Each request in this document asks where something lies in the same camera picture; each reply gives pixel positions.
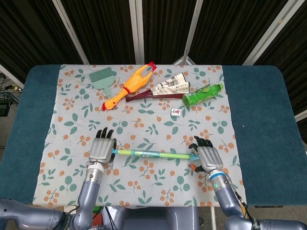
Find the green plastic bottle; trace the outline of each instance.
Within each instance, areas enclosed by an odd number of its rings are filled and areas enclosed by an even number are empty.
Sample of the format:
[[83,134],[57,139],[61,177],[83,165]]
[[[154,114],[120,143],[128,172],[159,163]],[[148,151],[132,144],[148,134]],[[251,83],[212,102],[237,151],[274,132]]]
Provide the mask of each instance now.
[[222,88],[222,84],[206,85],[195,92],[184,94],[182,96],[183,103],[186,107],[191,107],[203,100],[216,96]]

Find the orange berry pattern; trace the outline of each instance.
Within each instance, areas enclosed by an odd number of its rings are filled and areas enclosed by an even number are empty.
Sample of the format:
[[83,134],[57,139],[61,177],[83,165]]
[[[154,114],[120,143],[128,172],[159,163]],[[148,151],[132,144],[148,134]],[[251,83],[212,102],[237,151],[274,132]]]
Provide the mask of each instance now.
[[[218,149],[238,193],[245,199],[231,123],[230,106],[222,89],[215,97],[187,108],[181,99],[120,100],[113,110],[102,111],[107,100],[104,89],[93,87],[89,74],[105,69],[100,65],[63,65],[59,71],[53,115],[49,123],[40,168],[37,169],[36,205],[78,205],[87,161],[99,129],[113,129],[119,150],[148,150],[180,154],[193,153],[194,135],[209,139]],[[115,80],[109,87],[113,96],[124,87],[139,67],[110,66]],[[196,91],[206,84],[222,83],[221,66],[158,66],[143,89],[183,73]],[[171,117],[172,108],[181,117]],[[191,162],[176,158],[145,158],[116,155],[104,166],[97,206],[216,206],[214,191],[204,173],[195,173]]]

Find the floor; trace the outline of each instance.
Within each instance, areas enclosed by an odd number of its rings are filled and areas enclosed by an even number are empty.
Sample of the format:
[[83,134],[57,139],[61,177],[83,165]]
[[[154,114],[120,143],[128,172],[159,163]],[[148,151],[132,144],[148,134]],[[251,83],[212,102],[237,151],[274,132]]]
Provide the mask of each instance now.
[[[7,117],[0,117],[0,146],[5,146],[7,138],[10,134],[10,130],[17,111],[16,105],[12,105],[9,115]],[[3,149],[0,149],[0,160],[4,153]],[[211,230],[210,209],[207,207],[199,208],[200,217],[204,219],[204,224],[201,226],[201,230]],[[287,206],[283,208],[249,208],[250,214],[257,219],[289,219],[299,220],[307,223],[307,206]],[[220,208],[215,208],[216,225],[218,230],[224,229],[226,216],[223,214]],[[10,221],[7,230],[16,230],[15,223]]]

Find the blue felt surface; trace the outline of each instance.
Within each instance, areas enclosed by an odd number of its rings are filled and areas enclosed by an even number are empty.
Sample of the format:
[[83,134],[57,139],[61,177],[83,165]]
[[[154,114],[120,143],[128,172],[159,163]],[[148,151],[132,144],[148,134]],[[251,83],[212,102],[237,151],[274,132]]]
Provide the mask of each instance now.
[[[59,68],[36,66],[28,74],[0,164],[0,197],[32,202]],[[272,66],[223,70],[248,204],[306,205],[307,156],[280,71]]]

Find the rubber chicken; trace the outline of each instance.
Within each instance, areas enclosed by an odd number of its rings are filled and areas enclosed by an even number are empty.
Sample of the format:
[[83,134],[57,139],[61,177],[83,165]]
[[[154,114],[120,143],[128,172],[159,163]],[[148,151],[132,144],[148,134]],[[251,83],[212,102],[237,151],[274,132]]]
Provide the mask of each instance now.
[[[143,77],[142,76],[143,70],[146,69],[149,66],[152,67],[152,71],[149,74],[147,74],[147,76]],[[127,96],[129,93],[136,92],[141,87],[143,87],[148,82],[149,78],[151,77],[153,71],[156,68],[157,68],[157,66],[153,62],[150,62],[149,64],[140,67],[128,79],[128,81],[125,83],[123,89],[119,92],[119,94],[117,94],[115,97],[105,101],[102,104],[102,110],[105,111],[106,109],[113,109],[122,98]]]

